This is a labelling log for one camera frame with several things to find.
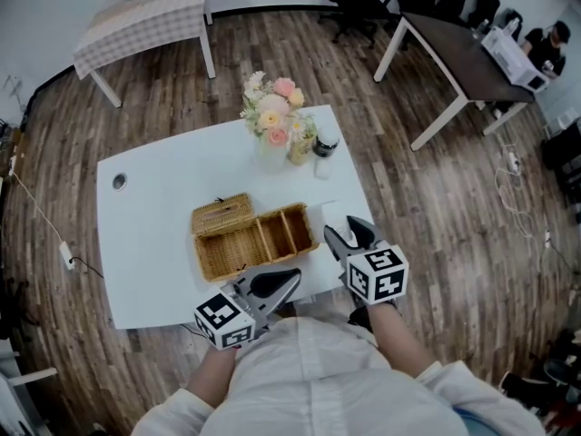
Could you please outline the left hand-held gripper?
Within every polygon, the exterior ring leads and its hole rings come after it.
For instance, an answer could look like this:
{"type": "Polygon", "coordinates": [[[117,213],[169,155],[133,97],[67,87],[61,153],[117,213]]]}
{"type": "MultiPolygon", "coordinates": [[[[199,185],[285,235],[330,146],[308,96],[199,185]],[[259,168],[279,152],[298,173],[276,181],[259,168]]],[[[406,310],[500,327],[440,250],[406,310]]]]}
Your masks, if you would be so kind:
{"type": "Polygon", "coordinates": [[[300,285],[301,271],[286,265],[253,266],[239,279],[199,291],[193,307],[198,329],[217,350],[254,342],[300,285]]]}

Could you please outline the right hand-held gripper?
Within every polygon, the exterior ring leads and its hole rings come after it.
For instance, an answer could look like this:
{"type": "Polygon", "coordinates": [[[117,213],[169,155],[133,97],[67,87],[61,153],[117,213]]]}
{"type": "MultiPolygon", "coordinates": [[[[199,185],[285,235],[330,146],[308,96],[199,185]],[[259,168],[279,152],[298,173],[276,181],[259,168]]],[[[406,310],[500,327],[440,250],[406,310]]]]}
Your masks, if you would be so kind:
{"type": "Polygon", "coordinates": [[[350,245],[331,226],[323,236],[343,273],[340,280],[367,305],[393,301],[406,293],[409,262],[398,245],[389,245],[379,228],[356,216],[347,221],[355,236],[350,245]]]}

